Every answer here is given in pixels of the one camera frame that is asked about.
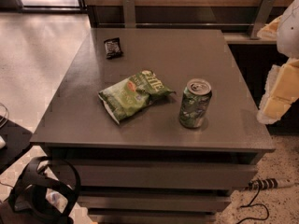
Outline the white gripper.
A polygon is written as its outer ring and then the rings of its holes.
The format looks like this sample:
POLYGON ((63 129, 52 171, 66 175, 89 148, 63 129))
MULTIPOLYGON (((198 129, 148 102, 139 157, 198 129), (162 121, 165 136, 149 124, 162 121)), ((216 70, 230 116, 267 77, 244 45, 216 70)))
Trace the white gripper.
POLYGON ((282 66, 273 65, 266 79, 257 120, 273 124, 299 99, 299 0, 294 0, 282 16, 261 28, 257 36, 277 40, 278 52, 294 58, 282 66))

